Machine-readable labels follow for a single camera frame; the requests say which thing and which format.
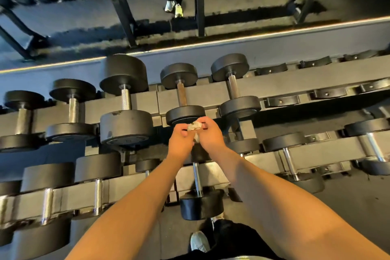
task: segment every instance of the sneaker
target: sneaker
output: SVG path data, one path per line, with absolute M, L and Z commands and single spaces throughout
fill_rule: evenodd
M 174 1 L 167 1 L 167 5 L 165 6 L 165 11 L 167 13 L 171 13 L 173 11 L 173 6 L 175 6 Z
M 181 8 L 181 5 L 177 4 L 175 5 L 175 18 L 182 18 L 183 17 L 183 9 Z
M 219 220 L 219 219 L 224 219 L 225 216 L 223 213 L 219 214 L 218 216 L 212 217 L 211 223 L 212 223 L 212 229 L 214 230 L 214 222 Z
M 204 253 L 210 251 L 210 244 L 203 232 L 197 231 L 191 234 L 191 251 L 200 250 Z

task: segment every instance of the white shoe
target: white shoe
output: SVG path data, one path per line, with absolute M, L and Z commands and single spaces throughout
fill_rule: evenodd
M 174 1 L 167 1 L 167 5 L 165 6 L 165 11 L 167 13 L 171 13 L 173 11 L 173 6 L 175 6 Z
M 182 18 L 183 17 L 183 9 L 181 8 L 180 4 L 175 5 L 175 18 Z
M 220 213 L 218 216 L 215 216 L 215 217 L 212 217 L 211 219 L 211 223 L 212 223 L 212 229 L 214 230 L 214 222 L 219 220 L 219 219 L 224 219 L 225 216 L 223 215 L 223 213 Z
M 204 253 L 210 251 L 210 244 L 203 232 L 197 231 L 191 235 L 191 251 L 200 250 Z

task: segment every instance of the dumbbell handle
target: dumbbell handle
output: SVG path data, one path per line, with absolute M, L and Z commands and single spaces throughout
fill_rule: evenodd
M 229 76 L 228 80 L 229 80 L 230 94 L 232 96 L 232 99 L 239 98 L 240 97 L 240 91 L 238 90 L 236 76 L 232 72 L 230 72 L 228 74 L 228 76 Z
M 368 142 L 370 143 L 371 148 L 373 149 L 378 161 L 385 162 L 386 161 L 385 156 L 383 155 L 382 150 L 379 148 L 378 143 L 376 142 L 376 139 L 374 137 L 374 134 L 373 133 L 366 133 L 366 136 L 368 138 Z
M 17 114 L 15 134 L 28 134 L 30 132 L 31 111 L 20 108 Z
M 121 94 L 122 94 L 122 110 L 131 110 L 131 100 L 130 100 L 130 87 L 128 85 L 121 85 Z
M 202 190 L 202 184 L 200 183 L 200 177 L 199 177 L 199 164 L 197 162 L 193 163 L 193 169 L 194 169 L 194 178 L 195 178 L 195 188 L 196 192 L 199 197 L 203 196 L 203 190 Z
M 187 95 L 183 80 L 179 79 L 176 83 L 176 86 L 178 88 L 179 106 L 187 106 Z
M 5 212 L 7 210 L 8 195 L 0 196 L 0 226 L 4 223 Z
M 284 157 L 286 158 L 287 166 L 289 167 L 291 175 L 293 176 L 295 181 L 299 181 L 299 177 L 296 173 L 293 161 L 291 159 L 290 150 L 288 148 L 283 148 L 283 154 Z
M 74 97 L 69 99 L 69 122 L 72 124 L 79 121 L 79 105 L 78 100 Z
M 98 216 L 103 210 L 103 180 L 95 180 L 95 208 L 94 215 Z
M 42 225 L 46 225 L 47 223 L 49 223 L 52 214 L 53 196 L 54 196 L 53 188 L 46 188 L 44 193 L 44 198 L 43 198 L 43 211 L 42 211 L 42 219 L 41 219 Z

